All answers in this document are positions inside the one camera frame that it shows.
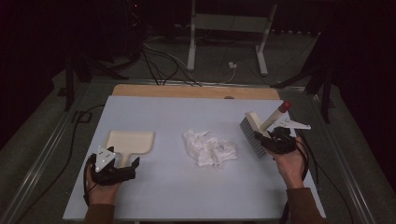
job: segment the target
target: wooden board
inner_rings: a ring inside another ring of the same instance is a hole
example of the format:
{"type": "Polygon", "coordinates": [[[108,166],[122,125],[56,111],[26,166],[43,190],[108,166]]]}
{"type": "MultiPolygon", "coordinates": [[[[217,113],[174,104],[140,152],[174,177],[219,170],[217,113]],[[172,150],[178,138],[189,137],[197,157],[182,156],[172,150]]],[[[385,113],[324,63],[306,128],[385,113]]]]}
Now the wooden board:
{"type": "Polygon", "coordinates": [[[242,87],[191,87],[120,84],[114,88],[118,96],[188,97],[212,99],[279,100],[275,89],[242,87]]]}

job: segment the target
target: white table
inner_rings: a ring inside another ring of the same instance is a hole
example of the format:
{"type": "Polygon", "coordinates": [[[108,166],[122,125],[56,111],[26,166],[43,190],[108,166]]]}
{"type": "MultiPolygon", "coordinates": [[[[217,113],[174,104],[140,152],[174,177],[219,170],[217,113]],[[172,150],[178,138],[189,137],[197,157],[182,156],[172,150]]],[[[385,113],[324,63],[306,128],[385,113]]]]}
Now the white table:
{"type": "MultiPolygon", "coordinates": [[[[140,156],[136,179],[121,185],[115,219],[265,220],[281,217],[287,197],[276,164],[270,156],[257,158],[239,127],[246,112],[255,111],[261,118],[267,118],[281,102],[109,96],[87,157],[104,145],[110,130],[155,132],[152,150],[140,156]],[[219,170],[198,167],[187,154],[181,136],[188,129],[209,130],[215,136],[230,139],[238,145],[238,158],[226,161],[219,170]]],[[[82,171],[83,167],[64,219],[85,217],[82,171]]],[[[310,173],[304,183],[312,189],[318,210],[325,217],[310,173]]]]}

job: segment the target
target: hand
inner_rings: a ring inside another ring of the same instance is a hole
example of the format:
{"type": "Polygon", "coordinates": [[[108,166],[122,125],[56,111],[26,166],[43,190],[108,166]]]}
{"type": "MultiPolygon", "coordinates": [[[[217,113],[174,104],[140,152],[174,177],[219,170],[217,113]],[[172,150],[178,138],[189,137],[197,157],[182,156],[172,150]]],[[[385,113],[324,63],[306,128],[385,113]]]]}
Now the hand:
{"type": "MultiPolygon", "coordinates": [[[[297,147],[304,153],[304,146],[302,146],[302,138],[296,137],[297,147]]],[[[279,155],[267,150],[267,152],[274,157],[277,169],[288,189],[300,189],[304,187],[303,171],[304,158],[299,150],[294,150],[290,153],[279,155]]]]}
{"type": "Polygon", "coordinates": [[[116,195],[121,183],[111,186],[101,186],[92,181],[91,166],[87,169],[87,190],[89,192],[90,204],[113,204],[116,201],[116,195]]]}

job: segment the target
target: metal rail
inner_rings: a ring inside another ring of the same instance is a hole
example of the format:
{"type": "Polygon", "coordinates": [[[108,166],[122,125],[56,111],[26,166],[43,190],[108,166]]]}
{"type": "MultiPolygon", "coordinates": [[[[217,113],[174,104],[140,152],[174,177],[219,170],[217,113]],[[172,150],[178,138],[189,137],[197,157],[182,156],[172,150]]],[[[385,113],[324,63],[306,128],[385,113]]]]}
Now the metal rail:
{"type": "MultiPolygon", "coordinates": [[[[318,109],[320,105],[318,96],[317,95],[313,96],[312,98],[310,98],[310,101],[312,107],[314,107],[315,113],[318,115],[319,118],[321,118],[321,113],[318,109]]],[[[359,217],[361,218],[361,223],[375,224],[376,222],[373,217],[373,214],[370,211],[367,202],[364,200],[364,196],[361,192],[361,188],[359,187],[358,182],[355,180],[352,171],[349,169],[347,160],[344,157],[344,154],[340,146],[338,145],[332,130],[330,130],[330,128],[324,122],[323,119],[319,119],[319,123],[321,125],[321,128],[325,132],[327,138],[330,140],[330,147],[332,149],[334,157],[336,158],[336,162],[340,170],[341,176],[344,178],[344,182],[346,183],[346,188],[349,191],[350,198],[352,199],[352,202],[355,204],[355,208],[359,214],[359,217]]]]}
{"type": "Polygon", "coordinates": [[[30,170],[27,172],[22,184],[14,195],[11,203],[8,205],[5,213],[0,219],[1,224],[14,224],[19,216],[21,215],[22,209],[26,205],[30,195],[40,176],[42,175],[44,169],[46,168],[50,158],[58,146],[67,125],[70,123],[73,114],[76,112],[76,108],[86,90],[88,89],[88,84],[81,83],[78,91],[76,92],[76,101],[71,105],[67,112],[64,112],[47,144],[41,150],[40,155],[36,158],[35,163],[31,166],[30,170]]]}

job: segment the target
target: white tissue paper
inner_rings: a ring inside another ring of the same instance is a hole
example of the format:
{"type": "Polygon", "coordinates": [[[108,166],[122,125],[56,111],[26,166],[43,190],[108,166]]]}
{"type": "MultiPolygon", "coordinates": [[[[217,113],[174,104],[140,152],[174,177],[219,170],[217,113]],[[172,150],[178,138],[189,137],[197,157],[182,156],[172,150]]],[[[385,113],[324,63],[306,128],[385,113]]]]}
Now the white tissue paper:
{"type": "Polygon", "coordinates": [[[236,144],[209,136],[209,131],[183,133],[187,153],[196,159],[198,166],[212,165],[219,168],[224,161],[236,159],[236,144]]]}

